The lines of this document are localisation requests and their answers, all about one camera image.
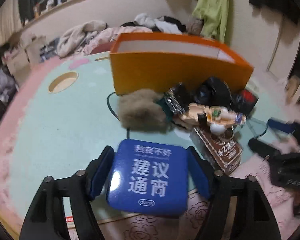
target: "lime green cloth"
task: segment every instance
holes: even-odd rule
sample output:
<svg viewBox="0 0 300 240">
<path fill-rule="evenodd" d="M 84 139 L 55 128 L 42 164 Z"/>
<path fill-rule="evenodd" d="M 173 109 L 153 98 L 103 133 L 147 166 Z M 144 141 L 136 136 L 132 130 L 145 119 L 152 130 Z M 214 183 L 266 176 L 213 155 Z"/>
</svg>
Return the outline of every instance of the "lime green cloth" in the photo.
<svg viewBox="0 0 300 240">
<path fill-rule="evenodd" d="M 193 15 L 204 20 L 202 36 L 225 41 L 228 8 L 229 0 L 198 0 Z"/>
</svg>

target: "white egg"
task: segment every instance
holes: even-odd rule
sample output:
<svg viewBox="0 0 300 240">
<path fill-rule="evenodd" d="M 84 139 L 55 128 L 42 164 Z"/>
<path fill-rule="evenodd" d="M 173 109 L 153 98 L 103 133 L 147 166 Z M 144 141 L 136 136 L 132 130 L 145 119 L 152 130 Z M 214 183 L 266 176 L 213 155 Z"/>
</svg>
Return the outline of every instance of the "white egg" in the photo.
<svg viewBox="0 0 300 240">
<path fill-rule="evenodd" d="M 212 123 L 210 125 L 210 131 L 214 135 L 220 135 L 220 134 L 223 134 L 226 131 L 226 127 L 222 124 Z"/>
</svg>

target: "furry pouch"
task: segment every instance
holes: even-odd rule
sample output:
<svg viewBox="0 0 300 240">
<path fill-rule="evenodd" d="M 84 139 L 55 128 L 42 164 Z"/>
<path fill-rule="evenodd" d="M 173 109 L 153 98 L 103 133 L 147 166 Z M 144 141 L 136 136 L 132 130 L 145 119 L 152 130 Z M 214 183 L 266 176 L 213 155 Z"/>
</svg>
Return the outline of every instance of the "furry pouch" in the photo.
<svg viewBox="0 0 300 240">
<path fill-rule="evenodd" d="M 132 130 L 164 130 L 166 114 L 156 102 L 162 98 L 150 89 L 122 96 L 118 102 L 118 118 L 122 127 Z"/>
</svg>

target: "open cardboard box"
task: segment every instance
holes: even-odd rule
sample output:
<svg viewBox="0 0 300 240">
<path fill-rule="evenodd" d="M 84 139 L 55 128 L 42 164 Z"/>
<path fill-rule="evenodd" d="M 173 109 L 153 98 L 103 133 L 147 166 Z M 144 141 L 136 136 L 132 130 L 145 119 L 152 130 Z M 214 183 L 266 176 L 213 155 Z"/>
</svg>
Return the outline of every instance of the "open cardboard box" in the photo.
<svg viewBox="0 0 300 240">
<path fill-rule="evenodd" d="M 122 33 L 110 51 L 118 95 L 149 88 L 165 92 L 179 82 L 188 90 L 211 76 L 232 92 L 244 89 L 253 67 L 218 41 L 168 33 Z"/>
</svg>

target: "blue tin box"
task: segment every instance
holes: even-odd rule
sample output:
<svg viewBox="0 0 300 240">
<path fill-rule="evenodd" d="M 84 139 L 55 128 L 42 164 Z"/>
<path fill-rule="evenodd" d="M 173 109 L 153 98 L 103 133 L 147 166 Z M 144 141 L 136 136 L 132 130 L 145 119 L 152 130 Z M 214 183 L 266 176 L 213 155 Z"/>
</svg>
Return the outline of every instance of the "blue tin box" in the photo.
<svg viewBox="0 0 300 240">
<path fill-rule="evenodd" d="M 114 156 L 108 204 L 119 210 L 179 216 L 187 208 L 188 165 L 183 147 L 123 140 Z"/>
</svg>

